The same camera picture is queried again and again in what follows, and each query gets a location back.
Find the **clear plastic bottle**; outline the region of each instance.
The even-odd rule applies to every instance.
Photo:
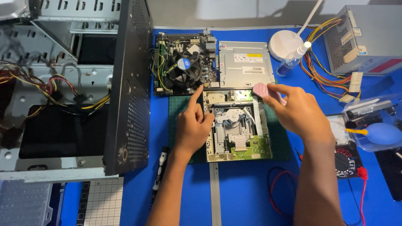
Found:
[[[279,76],[287,75],[294,67],[296,67],[302,60],[303,55],[311,47],[310,42],[305,42],[294,53],[290,53],[276,68],[275,72]]]

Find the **black side panel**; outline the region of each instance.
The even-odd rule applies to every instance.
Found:
[[[148,165],[152,19],[145,0],[123,0],[106,134],[105,175]]]

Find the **blue desk mat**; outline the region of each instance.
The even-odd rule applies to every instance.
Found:
[[[211,33],[222,41],[263,41],[268,42],[270,37],[280,29],[258,30],[234,30],[212,31]],[[173,33],[198,33],[200,30],[168,30],[155,29],[158,32]],[[306,29],[302,33],[304,39],[310,32]],[[313,50],[323,63],[329,68],[324,40],[322,37],[313,43]],[[271,58],[272,67],[275,69],[279,62]],[[318,73],[329,78],[322,69],[316,67]],[[322,93],[309,77],[296,67],[286,77],[278,77],[280,84],[302,87],[306,92],[316,97],[318,104],[325,114],[334,114],[342,111],[343,107],[332,97]],[[402,92],[402,71],[390,73],[384,77],[365,76],[362,83],[362,99]],[[123,190],[123,203],[121,211],[121,225],[144,225],[149,213],[152,185],[157,171],[162,146],[168,145],[168,97],[151,98],[151,126],[150,126],[150,150],[149,166],[125,174],[125,186]],[[288,132],[291,146],[299,151],[303,150],[301,139]],[[219,182],[221,197],[222,225],[231,226],[266,226],[266,225],[292,225],[292,222],[280,216],[272,208],[267,192],[266,175],[273,166],[281,166],[298,174],[300,161],[296,160],[293,150],[290,162],[275,161],[235,161],[219,164]],[[394,202],[385,183],[374,153],[359,149],[361,159],[367,168],[369,180],[367,181],[364,198],[364,214],[367,225],[402,225],[402,203]],[[338,190],[343,218],[349,225],[359,222],[358,204],[360,203],[363,181],[359,178],[338,180]],[[293,212],[293,189],[286,177],[278,179],[274,198],[279,208],[286,213]],[[197,226],[212,225],[211,196],[209,187],[209,165],[192,164],[186,169],[183,183],[183,194],[180,212],[180,225]],[[78,206],[67,205],[63,208],[63,214],[76,215]]]

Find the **hand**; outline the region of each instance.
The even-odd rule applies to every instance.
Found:
[[[286,95],[285,106],[272,97],[263,98],[285,129],[296,133],[303,141],[335,143],[330,123],[312,94],[306,93],[300,87],[274,84],[267,84],[267,87]]]
[[[207,141],[215,116],[211,113],[203,114],[197,99],[202,95],[203,86],[191,96],[187,109],[177,118],[177,132],[174,150],[189,158]]]

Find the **pink thermal pad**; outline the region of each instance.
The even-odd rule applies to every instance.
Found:
[[[267,85],[262,82],[255,84],[252,91],[261,98],[269,96],[275,98],[282,105],[287,104],[287,102],[281,97],[281,94],[279,92],[268,89]]]

